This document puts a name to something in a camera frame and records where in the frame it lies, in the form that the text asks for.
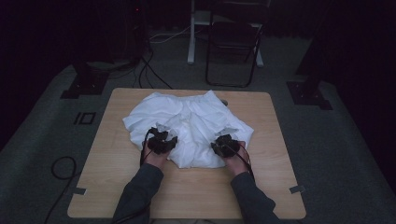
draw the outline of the desk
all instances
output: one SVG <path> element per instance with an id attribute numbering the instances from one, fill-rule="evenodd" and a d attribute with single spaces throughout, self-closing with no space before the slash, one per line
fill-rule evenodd
<path id="1" fill-rule="evenodd" d="M 78 188 L 68 208 L 70 217 L 112 217 L 124 186 L 135 175 L 140 151 L 129 139 L 122 118 L 151 93 L 189 96 L 206 91 L 115 89 L 108 102 Z M 264 92 L 215 91 L 233 114 L 252 127 L 248 152 L 257 186 L 276 202 L 280 218 L 303 218 L 300 193 L 271 97 Z M 151 203 L 152 218 L 241 218 L 227 168 L 178 169 L 168 161 L 159 192 Z"/>
<path id="2" fill-rule="evenodd" d="M 189 54 L 187 56 L 187 63 L 193 64 L 195 61 L 195 25 L 209 25 L 210 12 L 195 10 L 195 0 L 191 0 L 191 17 L 190 17 L 190 44 L 189 44 Z M 262 62 L 262 54 L 260 50 L 257 54 L 256 64 L 258 67 L 264 67 Z"/>

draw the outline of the person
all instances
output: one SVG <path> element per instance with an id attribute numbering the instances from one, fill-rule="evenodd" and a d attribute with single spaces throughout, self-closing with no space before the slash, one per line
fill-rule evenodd
<path id="1" fill-rule="evenodd" d="M 158 192 L 163 180 L 163 166 L 170 152 L 165 154 L 149 153 L 149 148 L 145 146 L 144 163 L 125 186 L 112 223 L 149 223 L 149 205 L 151 198 Z M 248 154 L 240 149 L 238 154 L 248 160 Z M 269 199 L 259 188 L 257 188 L 252 176 L 248 172 L 246 165 L 234 155 L 231 158 L 223 158 L 226 166 L 233 175 L 231 187 L 238 201 L 242 218 L 246 224 L 281 223 L 274 214 L 276 206 L 273 200 Z"/>

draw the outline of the crumpled white fabric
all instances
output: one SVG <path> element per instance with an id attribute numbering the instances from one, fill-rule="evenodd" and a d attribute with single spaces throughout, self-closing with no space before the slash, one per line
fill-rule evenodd
<path id="1" fill-rule="evenodd" d="M 156 127 L 156 123 L 176 132 L 178 142 L 168 159 L 179 168 L 224 166 L 224 161 L 210 146 L 217 138 L 216 133 L 224 128 L 237 129 L 231 134 L 232 138 L 245 141 L 247 147 L 253 134 L 253 129 L 234 116 L 213 91 L 186 97 L 154 92 L 143 99 L 123 122 L 131 133 L 131 141 L 140 150 L 147 131 Z"/>

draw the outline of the dark background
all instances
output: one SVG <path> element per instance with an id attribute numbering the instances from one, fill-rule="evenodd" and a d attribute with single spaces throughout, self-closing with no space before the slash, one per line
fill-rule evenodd
<path id="1" fill-rule="evenodd" d="M 2 1 L 1 148 L 73 56 L 109 63 L 138 57 L 144 21 L 137 7 L 152 29 L 190 23 L 190 1 Z M 313 39 L 296 73 L 337 88 L 396 191 L 396 3 L 277 0 L 270 8 L 266 35 Z"/>

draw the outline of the gray carpet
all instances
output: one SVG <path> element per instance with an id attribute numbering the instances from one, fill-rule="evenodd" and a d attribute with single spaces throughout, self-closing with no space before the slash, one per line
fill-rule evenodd
<path id="1" fill-rule="evenodd" d="M 396 223 L 396 197 L 365 145 L 333 85 L 319 88 L 333 110 L 314 105 L 295 105 L 287 81 L 303 81 L 294 75 L 309 41 L 299 38 L 265 38 L 262 44 L 264 67 L 255 72 L 252 84 L 244 89 L 205 84 L 205 41 L 197 40 L 195 64 L 187 64 L 189 40 L 175 38 L 152 44 L 152 68 L 174 89 L 265 91 L 272 96 L 291 163 L 300 185 L 307 216 L 304 224 L 316 223 Z M 46 215 L 65 186 L 55 179 L 52 163 L 74 157 L 80 171 L 106 109 L 109 96 L 117 87 L 131 88 L 134 72 L 113 73 L 102 95 L 61 100 L 76 73 L 71 67 L 55 77 L 35 108 L 0 153 L 0 223 L 44 223 Z M 157 89 L 166 89 L 148 74 Z M 149 88 L 143 77 L 144 88 Z M 96 112 L 92 125 L 74 124 L 77 114 Z M 71 163 L 56 169 L 69 175 Z M 75 186 L 78 178 L 72 182 Z M 109 219 L 78 219 L 67 215 L 71 196 L 64 195 L 53 210 L 49 223 L 109 223 Z M 240 220 L 153 220 L 154 223 L 241 223 Z M 285 223 L 297 223 L 285 220 Z"/>

